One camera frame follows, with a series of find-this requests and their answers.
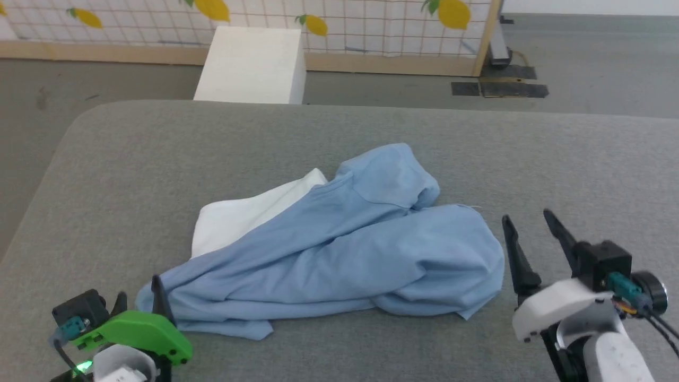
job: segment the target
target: green leaf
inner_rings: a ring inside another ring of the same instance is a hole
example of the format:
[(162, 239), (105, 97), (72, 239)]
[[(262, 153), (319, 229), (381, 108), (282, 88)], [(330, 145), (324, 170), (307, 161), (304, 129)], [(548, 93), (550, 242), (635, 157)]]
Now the green leaf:
[(429, 14), (434, 16), (434, 12), (436, 12), (437, 9), (439, 9), (439, 0), (432, 0), (429, 3)]

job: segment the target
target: lemon print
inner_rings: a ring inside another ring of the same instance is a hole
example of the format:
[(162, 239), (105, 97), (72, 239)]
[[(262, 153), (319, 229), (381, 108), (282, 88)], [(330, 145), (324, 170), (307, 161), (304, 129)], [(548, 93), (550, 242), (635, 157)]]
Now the lemon print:
[(298, 20), (300, 25), (306, 24), (306, 27), (309, 28), (309, 32), (319, 36), (328, 35), (328, 25), (325, 24), (325, 21), (323, 21), (322, 18), (312, 14), (303, 14), (295, 17), (295, 22)]
[(441, 24), (451, 29), (465, 29), (471, 19), (471, 12), (467, 4), (460, 0), (426, 0), (422, 10), (427, 7), (429, 14), (439, 11)]
[(190, 7), (193, 7), (194, 3), (196, 3), (200, 13), (211, 20), (231, 22), (229, 7), (224, 4), (223, 0), (184, 0), (184, 2)]
[(96, 17), (96, 14), (93, 14), (90, 11), (82, 10), (80, 8), (69, 8), (66, 10), (66, 13), (70, 14), (72, 18), (79, 18), (83, 24), (89, 27), (103, 28), (99, 17)]

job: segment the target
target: light blue shirt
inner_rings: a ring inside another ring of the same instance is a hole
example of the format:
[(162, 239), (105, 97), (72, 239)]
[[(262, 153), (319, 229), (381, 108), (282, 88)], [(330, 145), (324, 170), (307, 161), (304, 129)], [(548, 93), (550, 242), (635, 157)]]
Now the light blue shirt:
[[(404, 143), (342, 163), (269, 222), (161, 276), (178, 328), (259, 340), (269, 319), (374, 307), (468, 319), (500, 291), (504, 254), (474, 209), (431, 207), (439, 192)], [(150, 284), (136, 305), (151, 311)]]

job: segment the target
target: white box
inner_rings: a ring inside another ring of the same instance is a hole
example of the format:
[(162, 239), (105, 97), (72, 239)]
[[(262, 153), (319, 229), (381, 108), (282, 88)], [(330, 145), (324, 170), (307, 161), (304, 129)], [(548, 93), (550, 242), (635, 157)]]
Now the white box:
[(299, 105), (305, 80), (299, 29), (217, 27), (194, 100)]

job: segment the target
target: gray sofa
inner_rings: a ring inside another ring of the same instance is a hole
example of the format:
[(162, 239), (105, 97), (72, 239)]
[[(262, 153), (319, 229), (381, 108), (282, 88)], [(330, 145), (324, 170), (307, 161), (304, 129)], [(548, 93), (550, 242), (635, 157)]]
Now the gray sofa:
[[(679, 122), (487, 111), (132, 101), (97, 107), (66, 133), (0, 264), (0, 381), (47, 381), (50, 310), (89, 288), (110, 304), (189, 258), (201, 206), (243, 198), (406, 142), (440, 203), (479, 206), (502, 240), (508, 213), (545, 281), (569, 276), (542, 218), (612, 239), (679, 289)], [(465, 322), (380, 311), (274, 322), (261, 342), (188, 334), (175, 381), (555, 381), (540, 341), (514, 338), (504, 290)], [(670, 304), (665, 318), (679, 325)], [(626, 324), (656, 380), (677, 359), (644, 322)], [(85, 355), (70, 348), (76, 360)]]

